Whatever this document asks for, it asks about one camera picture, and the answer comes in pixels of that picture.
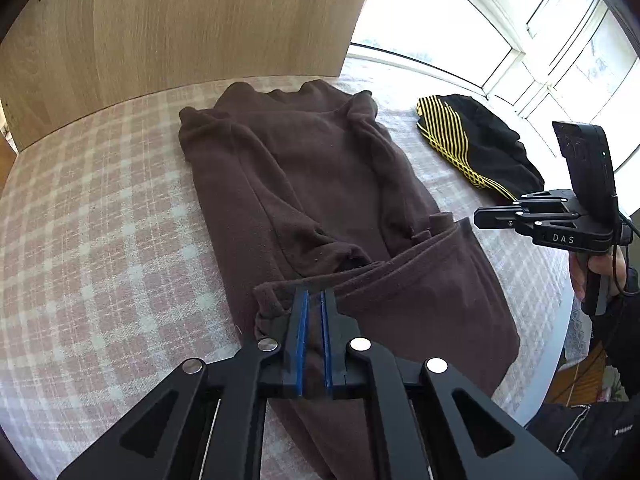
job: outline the brown sweater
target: brown sweater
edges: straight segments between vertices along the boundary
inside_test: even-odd
[[[376,113],[370,92],[320,80],[268,94],[234,83],[214,108],[180,112],[233,320],[245,337],[269,335],[296,285],[333,286],[364,336],[398,357],[443,357],[491,395],[519,345],[498,279],[468,219],[438,211]],[[271,404],[321,476],[374,477],[361,401]]]

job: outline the black and yellow striped cloth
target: black and yellow striped cloth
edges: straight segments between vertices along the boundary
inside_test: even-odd
[[[500,202],[544,189],[545,181],[527,158],[519,134],[475,99],[457,94],[423,97],[416,111],[418,129],[431,147]]]

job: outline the plaid tablecloth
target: plaid tablecloth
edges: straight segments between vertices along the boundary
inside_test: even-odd
[[[292,91],[311,79],[245,80]],[[350,58],[328,81],[372,91],[378,120],[443,210],[462,218],[490,205],[415,127],[418,97],[465,91]],[[177,137],[181,108],[211,107],[229,83],[115,105],[18,156],[0,199],[0,425],[39,479],[55,478],[183,359],[239,347]],[[478,238],[522,340],[494,395],[513,413],[550,335],[566,257],[507,231]],[[271,413],[262,476],[316,478]]]

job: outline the metal screw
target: metal screw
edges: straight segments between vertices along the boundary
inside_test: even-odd
[[[258,348],[263,352],[274,351],[277,347],[278,342],[275,339],[271,339],[270,337],[265,337],[264,339],[260,339],[260,341],[258,341]]]
[[[371,348],[371,341],[369,341],[365,337],[357,337],[355,339],[352,339],[349,345],[351,345],[351,348],[357,350],[358,352],[364,352],[365,350],[369,350],[369,348]]]
[[[447,362],[444,359],[432,357],[427,361],[427,368],[434,374],[441,374],[447,371],[449,365],[447,365]]]
[[[202,370],[200,359],[187,359],[182,363],[182,371],[186,374],[197,374],[200,370]]]

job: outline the human hand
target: human hand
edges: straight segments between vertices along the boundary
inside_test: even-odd
[[[624,289],[626,284],[626,262],[620,247],[616,248],[616,274],[620,288]],[[589,269],[591,272],[603,276],[613,276],[613,256],[611,254],[601,254],[589,258]],[[571,285],[574,288],[575,296],[580,301],[584,301],[584,291],[587,284],[587,273],[580,267],[577,253],[569,253],[569,274],[571,275]],[[619,293],[614,280],[609,283],[609,297],[612,298]]]

